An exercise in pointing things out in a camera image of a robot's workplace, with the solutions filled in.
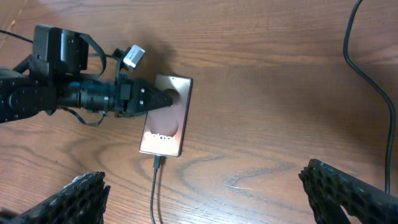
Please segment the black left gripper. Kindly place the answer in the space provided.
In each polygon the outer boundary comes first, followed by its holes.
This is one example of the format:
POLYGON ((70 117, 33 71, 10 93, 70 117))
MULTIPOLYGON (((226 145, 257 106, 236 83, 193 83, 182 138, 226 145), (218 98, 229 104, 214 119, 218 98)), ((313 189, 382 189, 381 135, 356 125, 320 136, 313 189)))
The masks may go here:
POLYGON ((134 80, 124 73, 116 76, 115 87, 114 115, 118 118, 141 116, 152 110, 172 106, 174 102, 171 96, 143 78, 134 80))

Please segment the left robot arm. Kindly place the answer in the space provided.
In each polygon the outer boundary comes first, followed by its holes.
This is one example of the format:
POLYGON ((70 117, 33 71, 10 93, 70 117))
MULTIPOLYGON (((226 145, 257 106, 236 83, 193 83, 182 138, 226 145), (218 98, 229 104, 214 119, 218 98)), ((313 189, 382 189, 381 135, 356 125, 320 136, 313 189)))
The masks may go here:
POLYGON ((30 55, 1 69, 2 123, 64 110, 85 124, 77 108, 103 118, 109 112, 134 118, 173 103, 153 84, 121 73, 136 68, 144 56, 137 45, 108 55, 88 34, 45 24, 35 27, 30 43, 30 55))

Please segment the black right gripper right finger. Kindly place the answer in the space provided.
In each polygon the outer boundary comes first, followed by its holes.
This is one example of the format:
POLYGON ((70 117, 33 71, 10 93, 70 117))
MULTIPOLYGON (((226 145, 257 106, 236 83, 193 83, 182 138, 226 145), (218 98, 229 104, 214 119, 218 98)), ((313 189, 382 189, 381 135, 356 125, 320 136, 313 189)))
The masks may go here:
POLYGON ((317 223, 397 224, 397 197, 317 159, 299 173, 317 223))

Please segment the gold Samsung Galaxy smartphone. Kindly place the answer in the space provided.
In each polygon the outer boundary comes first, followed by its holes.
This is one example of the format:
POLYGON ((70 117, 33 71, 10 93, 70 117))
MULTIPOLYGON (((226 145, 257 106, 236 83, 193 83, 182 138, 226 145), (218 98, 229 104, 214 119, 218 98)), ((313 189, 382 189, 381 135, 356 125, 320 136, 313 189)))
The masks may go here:
POLYGON ((169 107, 147 113, 139 152, 178 157, 187 122, 193 79, 157 75, 155 86, 173 98, 169 107))

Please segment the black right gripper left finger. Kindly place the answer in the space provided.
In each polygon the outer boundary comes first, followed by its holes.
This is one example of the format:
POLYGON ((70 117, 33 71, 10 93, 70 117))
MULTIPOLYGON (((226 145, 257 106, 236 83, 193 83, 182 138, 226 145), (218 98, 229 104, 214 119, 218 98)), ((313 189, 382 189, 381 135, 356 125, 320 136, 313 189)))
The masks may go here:
POLYGON ((17 214, 1 209, 1 223, 8 224, 104 224, 110 186, 104 172, 75 177, 61 191, 29 210, 17 214))

